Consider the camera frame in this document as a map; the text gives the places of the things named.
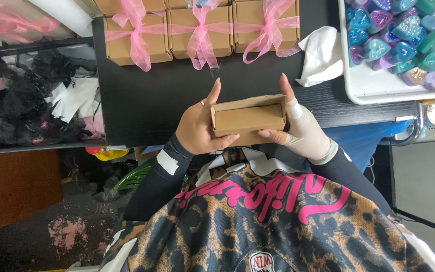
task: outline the blue plastic bag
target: blue plastic bag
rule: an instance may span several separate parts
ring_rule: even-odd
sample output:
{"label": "blue plastic bag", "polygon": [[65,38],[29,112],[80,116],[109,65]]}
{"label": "blue plastic bag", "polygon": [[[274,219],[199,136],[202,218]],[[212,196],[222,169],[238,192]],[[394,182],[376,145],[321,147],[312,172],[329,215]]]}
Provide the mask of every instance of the blue plastic bag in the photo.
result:
{"label": "blue plastic bag", "polygon": [[392,137],[407,129],[412,121],[383,122],[323,129],[325,134],[343,148],[352,162],[362,171],[382,138]]}

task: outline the white tray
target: white tray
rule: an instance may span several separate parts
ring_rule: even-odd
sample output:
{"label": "white tray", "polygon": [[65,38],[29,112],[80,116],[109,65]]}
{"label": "white tray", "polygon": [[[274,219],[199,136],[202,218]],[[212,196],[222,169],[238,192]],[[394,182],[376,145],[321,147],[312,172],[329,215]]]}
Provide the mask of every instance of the white tray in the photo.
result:
{"label": "white tray", "polygon": [[423,86],[410,87],[399,75],[389,70],[374,71],[371,62],[364,62],[350,68],[348,64],[347,22],[345,20],[345,1],[339,0],[340,32],[344,54],[345,90],[350,100],[366,105],[408,100],[435,99],[435,90],[426,90]]}

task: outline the gray wall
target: gray wall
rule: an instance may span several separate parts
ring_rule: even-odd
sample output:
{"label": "gray wall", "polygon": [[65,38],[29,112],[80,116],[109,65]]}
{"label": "gray wall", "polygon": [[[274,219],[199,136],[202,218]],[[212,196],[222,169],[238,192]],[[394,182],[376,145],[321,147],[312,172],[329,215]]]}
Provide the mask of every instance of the gray wall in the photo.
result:
{"label": "gray wall", "polygon": [[[435,142],[392,148],[395,205],[435,223]],[[404,225],[435,253],[435,229],[420,223]]]}

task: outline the hand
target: hand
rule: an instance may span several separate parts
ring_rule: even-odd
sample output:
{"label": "hand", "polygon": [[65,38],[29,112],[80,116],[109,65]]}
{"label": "hand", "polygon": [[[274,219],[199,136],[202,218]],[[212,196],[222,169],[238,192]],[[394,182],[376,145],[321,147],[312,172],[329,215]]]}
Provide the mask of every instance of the hand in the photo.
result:
{"label": "hand", "polygon": [[239,138],[227,135],[216,139],[211,120],[211,106],[216,103],[221,91],[221,81],[217,78],[214,87],[201,102],[189,107],[181,117],[175,132],[181,145],[192,154],[204,154],[223,150]]}
{"label": "hand", "polygon": [[275,143],[287,146],[312,164],[328,163],[337,153],[338,145],[321,129],[313,114],[299,105],[295,93],[285,74],[280,78],[281,93],[286,95],[286,115],[290,124],[288,133],[273,129],[263,129],[258,134],[272,139]]}

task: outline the black lace fabric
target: black lace fabric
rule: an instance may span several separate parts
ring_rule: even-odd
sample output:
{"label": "black lace fabric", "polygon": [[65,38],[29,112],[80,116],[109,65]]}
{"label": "black lace fabric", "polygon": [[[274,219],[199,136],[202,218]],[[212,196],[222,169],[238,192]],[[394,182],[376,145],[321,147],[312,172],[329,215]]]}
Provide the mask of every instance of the black lace fabric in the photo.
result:
{"label": "black lace fabric", "polygon": [[69,58],[56,49],[38,52],[30,65],[0,63],[0,148],[49,145],[80,141],[88,132],[74,116],[66,123],[51,115],[45,98],[61,83],[68,87],[72,77],[97,77],[96,61]]}

